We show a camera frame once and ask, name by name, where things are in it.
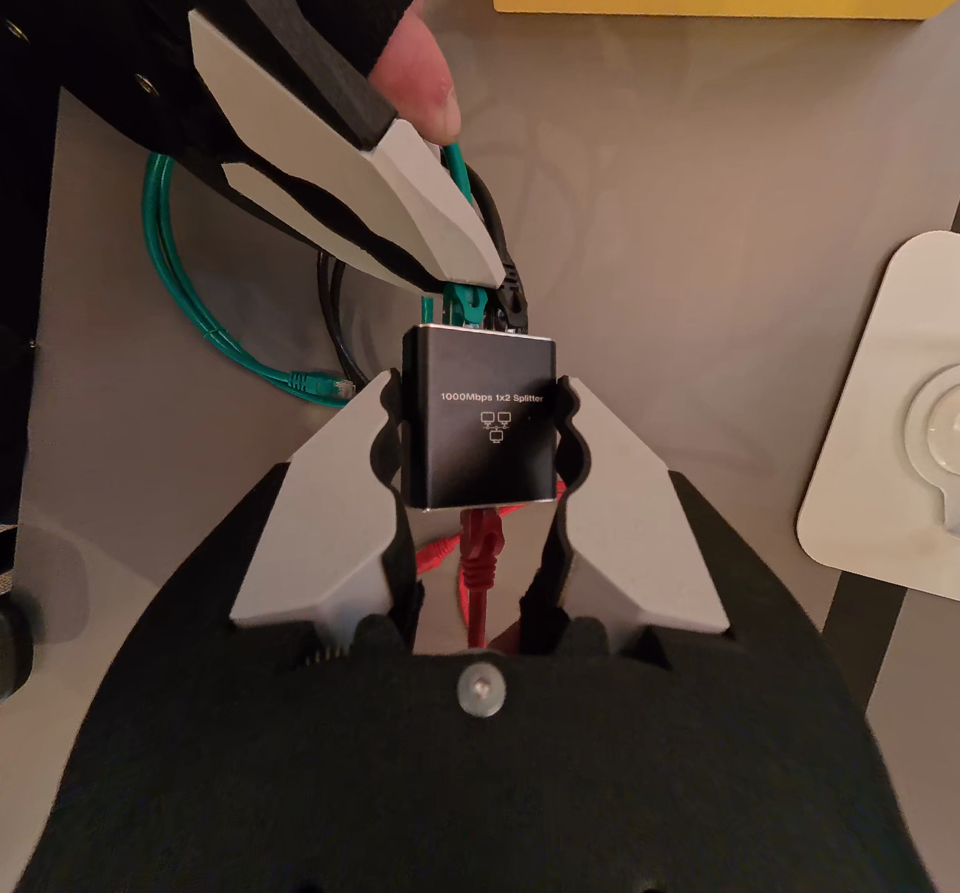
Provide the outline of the person's black jacket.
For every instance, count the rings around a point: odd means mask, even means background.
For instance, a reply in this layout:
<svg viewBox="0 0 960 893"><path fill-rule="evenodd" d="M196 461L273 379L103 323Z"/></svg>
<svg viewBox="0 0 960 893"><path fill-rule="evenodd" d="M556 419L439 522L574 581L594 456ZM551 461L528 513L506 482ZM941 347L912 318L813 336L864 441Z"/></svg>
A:
<svg viewBox="0 0 960 893"><path fill-rule="evenodd" d="M29 446L59 96L47 83L2 92L2 575L13 571Z"/></svg>

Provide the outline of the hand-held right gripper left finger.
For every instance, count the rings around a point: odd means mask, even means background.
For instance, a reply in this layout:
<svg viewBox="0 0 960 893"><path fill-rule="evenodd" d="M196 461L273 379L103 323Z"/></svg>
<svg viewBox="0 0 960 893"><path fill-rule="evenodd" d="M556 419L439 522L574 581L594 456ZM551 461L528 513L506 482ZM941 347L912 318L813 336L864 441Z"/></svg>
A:
<svg viewBox="0 0 960 893"><path fill-rule="evenodd" d="M371 615L414 647L421 582L401 468L402 379L378 374L288 460L230 611L241 627L311 623L347 647Z"/></svg>

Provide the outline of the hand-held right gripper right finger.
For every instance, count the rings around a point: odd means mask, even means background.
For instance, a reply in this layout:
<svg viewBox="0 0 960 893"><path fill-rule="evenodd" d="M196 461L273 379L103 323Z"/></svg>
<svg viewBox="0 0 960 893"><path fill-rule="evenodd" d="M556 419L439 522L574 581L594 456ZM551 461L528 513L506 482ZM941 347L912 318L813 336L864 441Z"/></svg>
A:
<svg viewBox="0 0 960 893"><path fill-rule="evenodd" d="M557 473L564 490L534 575L534 653L573 621L630 650L650 626L730 628L666 463L582 381L557 384Z"/></svg>

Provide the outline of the black ethernet splitter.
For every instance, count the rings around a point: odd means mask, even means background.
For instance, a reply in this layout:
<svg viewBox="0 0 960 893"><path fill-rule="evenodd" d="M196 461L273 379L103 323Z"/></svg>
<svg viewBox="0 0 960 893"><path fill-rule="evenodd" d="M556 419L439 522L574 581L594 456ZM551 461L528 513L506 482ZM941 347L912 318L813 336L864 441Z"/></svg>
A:
<svg viewBox="0 0 960 893"><path fill-rule="evenodd" d="M404 334L400 478L409 507L555 498L556 354L546 337L438 323Z"/></svg>

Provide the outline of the person's left hand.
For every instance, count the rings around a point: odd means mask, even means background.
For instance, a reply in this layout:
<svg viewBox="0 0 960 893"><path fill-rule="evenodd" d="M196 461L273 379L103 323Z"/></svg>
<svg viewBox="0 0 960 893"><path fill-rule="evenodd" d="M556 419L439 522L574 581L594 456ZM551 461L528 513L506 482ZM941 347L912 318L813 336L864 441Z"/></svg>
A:
<svg viewBox="0 0 960 893"><path fill-rule="evenodd" d="M461 111L450 68L424 21L425 0L404 12L369 75L370 84L428 142L457 142Z"/></svg>

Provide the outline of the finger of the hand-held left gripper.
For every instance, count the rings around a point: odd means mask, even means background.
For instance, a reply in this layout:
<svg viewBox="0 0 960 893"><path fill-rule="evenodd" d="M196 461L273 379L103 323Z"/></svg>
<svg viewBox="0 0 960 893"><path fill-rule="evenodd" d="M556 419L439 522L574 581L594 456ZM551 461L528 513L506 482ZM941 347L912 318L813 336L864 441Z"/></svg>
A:
<svg viewBox="0 0 960 893"><path fill-rule="evenodd" d="M222 165L229 186L320 251L385 283L419 294L438 295L446 282L414 256L372 229L344 202L270 163Z"/></svg>
<svg viewBox="0 0 960 893"><path fill-rule="evenodd" d="M270 164L331 193L446 283L500 287L494 241L410 123L393 120L372 150L359 150L200 12L188 23L195 68L253 154L234 163Z"/></svg>

